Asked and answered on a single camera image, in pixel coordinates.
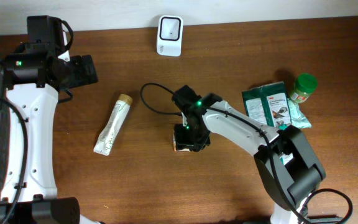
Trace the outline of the white tube gold cap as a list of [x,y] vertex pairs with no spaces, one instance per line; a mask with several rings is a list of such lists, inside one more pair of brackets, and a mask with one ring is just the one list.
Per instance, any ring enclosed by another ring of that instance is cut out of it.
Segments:
[[126,94],[120,94],[111,112],[109,120],[98,136],[93,152],[108,156],[123,122],[130,110],[133,99]]

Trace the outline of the green 3M gloves packet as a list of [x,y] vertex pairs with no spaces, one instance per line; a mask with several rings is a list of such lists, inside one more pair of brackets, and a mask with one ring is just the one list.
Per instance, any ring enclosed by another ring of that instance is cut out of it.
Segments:
[[284,82],[255,87],[242,92],[247,115],[268,126],[286,129],[291,116]]

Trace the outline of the light green snack packet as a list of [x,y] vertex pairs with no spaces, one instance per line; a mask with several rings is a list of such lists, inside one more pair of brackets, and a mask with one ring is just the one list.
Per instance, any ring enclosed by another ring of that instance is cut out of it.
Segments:
[[291,116],[291,124],[293,126],[300,129],[312,127],[307,117],[301,112],[300,107],[297,103],[294,103],[292,100],[288,100],[288,108]]

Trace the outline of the green lidded jar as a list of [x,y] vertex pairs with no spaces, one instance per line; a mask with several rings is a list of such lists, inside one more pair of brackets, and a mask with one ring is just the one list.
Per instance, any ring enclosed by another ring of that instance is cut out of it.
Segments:
[[289,92],[289,99],[295,103],[304,103],[318,86],[316,77],[310,73],[300,74]]

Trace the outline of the orange tissue packet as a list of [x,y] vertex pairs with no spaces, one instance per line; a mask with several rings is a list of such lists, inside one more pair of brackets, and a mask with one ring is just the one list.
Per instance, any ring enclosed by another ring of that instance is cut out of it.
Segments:
[[190,149],[187,145],[187,142],[177,134],[173,135],[173,150],[175,152],[189,152]]

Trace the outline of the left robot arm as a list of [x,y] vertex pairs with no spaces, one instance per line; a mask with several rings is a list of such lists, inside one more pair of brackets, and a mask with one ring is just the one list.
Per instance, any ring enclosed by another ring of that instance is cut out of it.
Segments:
[[57,196],[53,121],[60,92],[98,81],[93,59],[69,54],[73,31],[57,17],[29,16],[27,33],[0,58],[0,223],[88,223],[76,198]]

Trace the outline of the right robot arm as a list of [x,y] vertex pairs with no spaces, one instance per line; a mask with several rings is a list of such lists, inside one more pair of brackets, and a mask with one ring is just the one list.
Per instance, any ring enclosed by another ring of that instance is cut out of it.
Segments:
[[263,185],[275,202],[271,223],[302,223],[299,208],[326,177],[325,169],[303,132],[262,124],[235,110],[220,96],[197,95],[185,85],[173,102],[182,114],[174,127],[176,151],[199,152],[219,134],[253,156]]

